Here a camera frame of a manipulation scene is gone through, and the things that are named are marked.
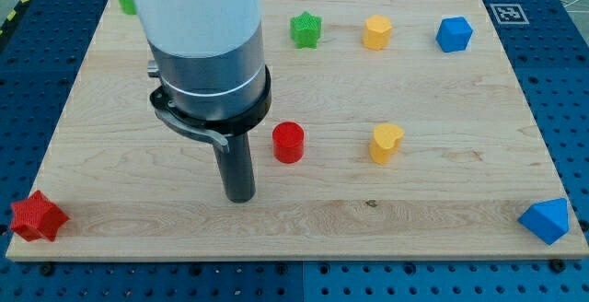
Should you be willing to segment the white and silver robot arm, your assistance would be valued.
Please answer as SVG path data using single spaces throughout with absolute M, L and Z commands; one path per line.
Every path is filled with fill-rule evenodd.
M 201 120 L 249 109 L 265 84 L 260 0 L 133 0 L 173 105 Z

